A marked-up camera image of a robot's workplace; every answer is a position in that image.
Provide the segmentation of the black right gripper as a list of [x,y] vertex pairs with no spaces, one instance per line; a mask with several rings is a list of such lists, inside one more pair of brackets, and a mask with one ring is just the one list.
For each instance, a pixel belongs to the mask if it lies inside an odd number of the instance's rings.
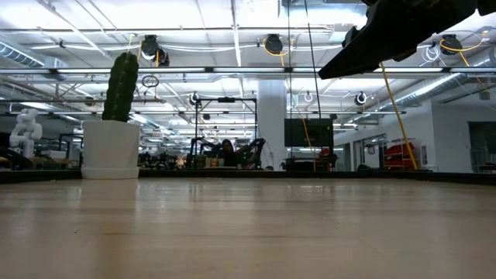
[[386,60],[401,61],[432,34],[465,20],[496,12],[496,0],[367,1],[360,34],[319,71],[322,80],[375,71]]

